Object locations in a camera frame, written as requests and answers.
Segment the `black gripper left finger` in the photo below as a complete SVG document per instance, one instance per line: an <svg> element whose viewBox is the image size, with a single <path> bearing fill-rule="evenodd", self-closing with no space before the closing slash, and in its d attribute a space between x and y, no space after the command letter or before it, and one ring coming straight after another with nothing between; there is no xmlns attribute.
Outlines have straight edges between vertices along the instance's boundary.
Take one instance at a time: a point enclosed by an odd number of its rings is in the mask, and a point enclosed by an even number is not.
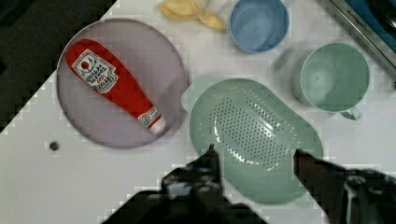
<svg viewBox="0 0 396 224"><path fill-rule="evenodd" d="M161 182L161 195L170 202L190 206L214 207L221 203L223 184L215 145L210 144L199 158L166 175Z"/></svg>

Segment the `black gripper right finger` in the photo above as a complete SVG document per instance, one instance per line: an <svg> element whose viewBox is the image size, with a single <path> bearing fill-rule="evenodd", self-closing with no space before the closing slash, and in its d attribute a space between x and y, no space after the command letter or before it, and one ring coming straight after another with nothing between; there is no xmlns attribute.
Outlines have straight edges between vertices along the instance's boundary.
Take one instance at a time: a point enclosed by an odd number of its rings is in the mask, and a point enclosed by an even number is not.
<svg viewBox="0 0 396 224"><path fill-rule="evenodd" d="M330 224L396 224L395 178L374 169L347 169L298 149L294 173Z"/></svg>

